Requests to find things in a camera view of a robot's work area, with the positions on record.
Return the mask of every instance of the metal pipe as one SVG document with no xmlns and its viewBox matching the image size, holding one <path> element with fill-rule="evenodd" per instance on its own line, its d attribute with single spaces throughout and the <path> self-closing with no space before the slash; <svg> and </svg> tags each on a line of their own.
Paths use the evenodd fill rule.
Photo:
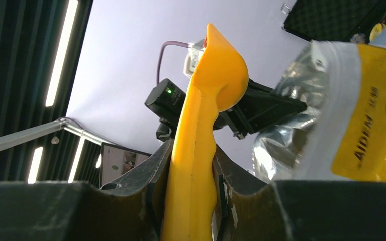
<svg viewBox="0 0 386 241">
<path fill-rule="evenodd" d="M 66 123 L 64 125 L 64 130 L 65 131 L 68 131 L 68 132 L 71 132 L 75 135 L 78 135 L 80 137 L 84 137 L 86 140 L 92 142 L 92 143 L 95 143 L 99 146 L 101 146 L 101 143 L 110 143 L 110 144 L 114 144 L 116 145 L 116 143 L 110 141 L 110 140 L 107 140 L 105 138 L 102 138 L 100 137 L 99 135 L 95 134 L 95 133 L 92 133 L 88 130 L 85 130 L 83 129 L 82 127 L 78 126 L 76 123 L 74 123 L 73 121 L 71 121 L 70 119 L 67 119 L 66 120 Z"/>
<path fill-rule="evenodd" d="M 0 151 L 59 131 L 63 128 L 65 122 L 66 121 L 56 120 L 37 127 L 32 127 L 23 131 L 2 136 L 0 137 Z"/>
</svg>

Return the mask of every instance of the ceiling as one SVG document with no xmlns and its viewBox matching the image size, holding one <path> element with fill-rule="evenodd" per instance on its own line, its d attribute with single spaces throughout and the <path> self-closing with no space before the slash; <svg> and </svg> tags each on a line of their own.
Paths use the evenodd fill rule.
<svg viewBox="0 0 386 241">
<path fill-rule="evenodd" d="M 54 105 L 46 93 L 68 1 L 0 0 L 0 136 L 65 116 L 92 0 L 79 0 Z M 51 144 L 57 136 L 58 144 Z M 37 180 L 67 180 L 79 137 L 59 131 L 0 152 L 0 181 L 25 181 L 44 147 Z M 78 177 L 98 185 L 100 147 L 85 141 Z"/>
<path fill-rule="evenodd" d="M 307 44 L 282 30 L 284 2 L 293 6 L 295 0 L 95 1 L 67 115 L 119 145 L 153 153 L 159 122 L 144 101 L 155 87 L 161 45 L 196 42 L 213 23 L 243 56 L 250 78 L 274 87 Z M 186 55 L 186 49 L 166 48 L 161 69 L 161 79 L 184 91 Z M 252 169 L 255 135 L 238 140 L 227 127 L 214 135 L 232 160 Z"/>
</svg>

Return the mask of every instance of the yellow spoon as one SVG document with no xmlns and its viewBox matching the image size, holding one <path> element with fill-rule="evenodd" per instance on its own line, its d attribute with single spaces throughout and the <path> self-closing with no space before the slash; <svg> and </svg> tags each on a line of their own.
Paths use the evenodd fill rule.
<svg viewBox="0 0 386 241">
<path fill-rule="evenodd" d="M 242 56 L 208 24 L 206 50 L 191 77 L 175 136 L 161 240 L 212 240 L 213 125 L 218 112 L 242 98 L 248 79 Z"/>
</svg>

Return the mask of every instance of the yellow and white bag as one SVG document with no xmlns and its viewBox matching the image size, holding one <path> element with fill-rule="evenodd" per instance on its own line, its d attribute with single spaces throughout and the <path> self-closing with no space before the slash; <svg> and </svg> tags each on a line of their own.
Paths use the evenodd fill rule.
<svg viewBox="0 0 386 241">
<path fill-rule="evenodd" d="M 275 92 L 309 109 L 257 137 L 257 177 L 386 182 L 386 47 L 312 42 Z"/>
</svg>

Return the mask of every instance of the fluorescent light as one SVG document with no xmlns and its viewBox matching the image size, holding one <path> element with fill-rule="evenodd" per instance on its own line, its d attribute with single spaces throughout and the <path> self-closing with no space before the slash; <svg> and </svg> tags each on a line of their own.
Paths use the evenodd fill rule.
<svg viewBox="0 0 386 241">
<path fill-rule="evenodd" d="M 97 159 L 97 164 L 95 165 L 95 168 L 99 168 L 101 165 L 101 154 L 99 155 L 99 158 Z"/>
<path fill-rule="evenodd" d="M 54 104 L 57 94 L 58 83 L 60 82 L 61 70 L 63 69 L 64 58 L 66 57 L 67 45 L 69 44 L 70 34 L 72 32 L 74 16 L 76 15 L 77 0 L 70 0 L 67 7 L 66 17 L 64 18 L 63 30 L 61 31 L 60 43 L 57 48 L 54 69 L 51 74 L 51 81 L 45 106 L 50 107 Z"/>
<path fill-rule="evenodd" d="M 30 166 L 29 177 L 27 178 L 27 183 L 35 183 L 36 177 L 38 176 L 39 165 L 41 164 L 42 151 L 43 147 L 38 147 L 33 153 L 32 164 Z"/>
<path fill-rule="evenodd" d="M 69 183 L 72 183 L 74 180 L 74 175 L 76 174 L 77 165 L 79 164 L 80 154 L 82 153 L 84 142 L 85 137 L 81 137 L 79 140 L 79 144 L 77 144 L 77 150 L 76 154 L 74 155 L 72 170 L 70 170 Z"/>
</svg>

